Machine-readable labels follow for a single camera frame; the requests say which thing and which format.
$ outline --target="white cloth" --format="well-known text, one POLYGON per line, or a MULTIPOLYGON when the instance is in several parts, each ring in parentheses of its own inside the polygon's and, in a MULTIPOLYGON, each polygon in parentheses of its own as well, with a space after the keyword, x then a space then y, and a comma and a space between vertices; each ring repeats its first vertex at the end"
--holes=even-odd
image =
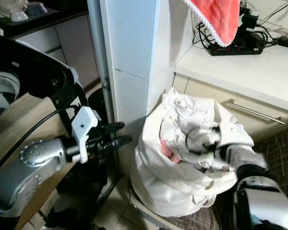
POLYGON ((186 150, 185 134, 193 127, 222 122, 242 127, 212 99, 181 95, 174 89, 163 95, 162 104, 145 121, 131 168, 133 188, 146 207, 166 217, 189 215, 212 205, 217 194, 236 183, 233 168, 209 154, 210 167, 227 166, 226 170, 202 173, 194 164, 174 163, 161 152, 160 137, 182 160, 192 159, 186 150))

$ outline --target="floor tile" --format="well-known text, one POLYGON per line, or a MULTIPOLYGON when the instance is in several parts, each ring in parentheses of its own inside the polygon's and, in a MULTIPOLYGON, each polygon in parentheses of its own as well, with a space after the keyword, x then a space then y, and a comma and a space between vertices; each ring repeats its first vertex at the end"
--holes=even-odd
POLYGON ((140 230, 140 229, 134 224, 132 224, 129 220, 122 217, 115 226, 114 230, 140 230))
POLYGON ((114 230, 119 219, 120 214, 107 205, 103 205, 97 216, 94 218, 93 223, 99 227, 104 227, 107 230, 114 230))
POLYGON ((139 227, 141 230, 158 230, 159 227, 148 221, 147 219, 139 216, 134 210, 132 210, 131 206, 127 206, 123 213, 123 217, 132 222, 134 225, 139 227))
POLYGON ((122 177, 106 200, 106 204, 123 214, 128 204, 128 177, 122 177))

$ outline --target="kitchen cabinet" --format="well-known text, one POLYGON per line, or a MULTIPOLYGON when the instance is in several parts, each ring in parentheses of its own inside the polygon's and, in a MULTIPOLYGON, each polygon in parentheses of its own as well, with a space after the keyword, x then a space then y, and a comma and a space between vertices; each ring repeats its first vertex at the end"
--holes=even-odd
POLYGON ((177 73, 173 87, 179 93, 184 93, 189 96, 215 99, 243 124, 244 129, 255 142, 288 128, 288 110, 177 73), (245 111, 243 108, 232 107, 230 100, 233 100, 235 104, 243 108, 251 109, 277 120, 284 121, 285 124, 271 121, 261 115, 245 111))
POLYGON ((74 67, 83 87, 98 79, 93 42, 86 15, 55 25, 66 62, 74 67))
POLYGON ((65 60, 65 57, 64 57, 64 54, 63 54, 63 50, 61 48, 57 49, 56 51, 53 51, 53 52, 49 53, 48 55, 53 57, 54 59, 60 61, 60 62, 63 62, 64 64, 66 64, 66 60, 65 60))
POLYGON ((54 26, 20 37, 17 40, 26 42, 42 52, 60 47, 60 41, 54 26))

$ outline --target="white bowl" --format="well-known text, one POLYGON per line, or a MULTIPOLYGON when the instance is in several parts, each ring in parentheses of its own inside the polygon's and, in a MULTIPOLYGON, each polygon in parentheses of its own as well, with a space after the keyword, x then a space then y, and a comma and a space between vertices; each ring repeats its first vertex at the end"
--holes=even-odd
POLYGON ((9 17, 11 10, 22 9, 27 4, 27 0, 0 0, 0 14, 9 17))
POLYGON ((28 19, 28 15, 25 14, 22 10, 14 9, 10 12, 10 20, 12 22, 20 22, 28 19))

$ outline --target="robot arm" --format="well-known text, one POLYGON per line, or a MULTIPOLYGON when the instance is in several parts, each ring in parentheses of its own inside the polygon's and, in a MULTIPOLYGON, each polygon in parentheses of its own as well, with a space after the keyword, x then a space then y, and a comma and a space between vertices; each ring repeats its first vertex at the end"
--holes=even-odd
POLYGON ((278 186, 262 154, 250 146, 230 145, 227 161, 236 169, 234 224, 239 230, 288 230, 288 198, 278 186))
MULTIPOLYGON (((38 187, 66 164, 85 163, 131 141, 129 136, 107 143, 102 137, 87 141, 88 132, 97 123, 93 111, 82 107, 72 122, 73 137, 33 142, 24 147, 19 159, 0 169, 0 217, 20 216, 38 187)), ((115 125, 112 131, 123 127, 121 123, 115 125)))

